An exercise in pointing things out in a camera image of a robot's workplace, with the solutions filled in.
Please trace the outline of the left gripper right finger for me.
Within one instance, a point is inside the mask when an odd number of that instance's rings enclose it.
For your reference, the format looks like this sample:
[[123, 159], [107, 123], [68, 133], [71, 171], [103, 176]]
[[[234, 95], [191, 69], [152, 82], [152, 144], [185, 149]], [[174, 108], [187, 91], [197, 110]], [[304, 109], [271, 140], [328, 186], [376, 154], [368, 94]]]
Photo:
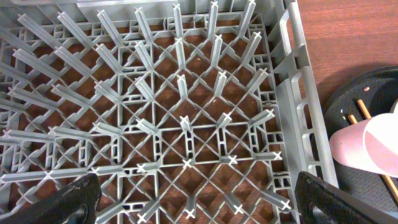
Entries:
[[298, 174], [295, 198], [304, 223], [397, 223], [397, 218], [305, 171]]

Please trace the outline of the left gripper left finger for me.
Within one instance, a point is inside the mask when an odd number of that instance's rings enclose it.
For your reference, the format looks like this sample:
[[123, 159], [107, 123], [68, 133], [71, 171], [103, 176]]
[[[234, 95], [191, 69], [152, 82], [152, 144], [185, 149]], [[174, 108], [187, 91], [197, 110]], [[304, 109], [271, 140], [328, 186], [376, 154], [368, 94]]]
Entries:
[[94, 223], [101, 197], [98, 176], [88, 174], [1, 223]]

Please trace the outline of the pink cup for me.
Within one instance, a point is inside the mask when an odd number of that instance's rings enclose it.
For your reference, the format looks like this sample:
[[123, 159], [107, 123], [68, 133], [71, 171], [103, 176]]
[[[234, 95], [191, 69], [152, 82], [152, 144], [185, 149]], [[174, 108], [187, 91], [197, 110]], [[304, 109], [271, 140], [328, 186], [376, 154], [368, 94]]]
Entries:
[[380, 114], [335, 132], [330, 149], [344, 166], [397, 177], [397, 115]]

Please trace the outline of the wooden chopstick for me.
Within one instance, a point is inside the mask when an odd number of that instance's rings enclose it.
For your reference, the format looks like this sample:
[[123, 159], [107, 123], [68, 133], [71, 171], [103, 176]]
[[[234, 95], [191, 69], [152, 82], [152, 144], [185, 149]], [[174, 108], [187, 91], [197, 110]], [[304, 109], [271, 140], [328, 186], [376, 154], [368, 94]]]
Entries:
[[361, 99], [359, 99], [359, 100], [357, 100], [357, 104], [358, 104], [358, 106], [359, 106], [359, 108], [360, 108], [360, 110], [361, 110], [363, 116], [364, 116], [366, 119], [371, 119], [372, 116], [370, 115], [370, 113], [369, 113], [369, 111], [368, 111], [366, 105], [364, 104], [364, 101], [361, 100]]
[[[351, 114], [348, 116], [348, 119], [351, 124], [356, 124], [357, 120], [356, 118]], [[398, 191], [396, 185], [393, 183], [392, 178], [389, 177], [388, 175], [382, 175], [382, 178], [387, 185], [390, 193], [392, 194], [394, 200], [397, 202], [398, 201]]]

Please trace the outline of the grey plate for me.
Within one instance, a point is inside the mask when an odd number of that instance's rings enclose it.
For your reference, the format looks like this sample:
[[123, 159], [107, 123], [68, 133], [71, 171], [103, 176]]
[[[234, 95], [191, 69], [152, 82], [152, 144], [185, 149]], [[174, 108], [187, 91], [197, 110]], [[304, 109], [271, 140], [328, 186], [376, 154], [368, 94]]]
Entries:
[[398, 99], [395, 100], [394, 104], [391, 107], [390, 112], [392, 114], [397, 114], [398, 113]]

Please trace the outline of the grey dishwasher rack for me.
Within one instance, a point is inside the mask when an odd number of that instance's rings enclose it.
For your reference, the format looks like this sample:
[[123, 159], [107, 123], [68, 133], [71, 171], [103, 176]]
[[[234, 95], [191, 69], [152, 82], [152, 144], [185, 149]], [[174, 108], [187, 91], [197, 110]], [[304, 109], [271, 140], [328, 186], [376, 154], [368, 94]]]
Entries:
[[299, 223], [338, 183], [297, 1], [2, 1], [1, 217], [87, 174], [97, 223]]

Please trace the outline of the round black tray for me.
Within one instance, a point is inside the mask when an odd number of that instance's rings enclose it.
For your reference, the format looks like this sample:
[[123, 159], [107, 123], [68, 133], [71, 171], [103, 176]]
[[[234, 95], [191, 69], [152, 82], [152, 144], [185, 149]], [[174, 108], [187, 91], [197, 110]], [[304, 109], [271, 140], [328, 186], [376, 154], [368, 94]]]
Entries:
[[[358, 100], [363, 102], [371, 116], [390, 112], [397, 100], [397, 67], [366, 72], [351, 79], [330, 96], [322, 109], [329, 137], [351, 124], [349, 115], [353, 115], [357, 121], [365, 120]], [[397, 202], [381, 175], [338, 162], [335, 162], [335, 171], [341, 190], [397, 217]]]

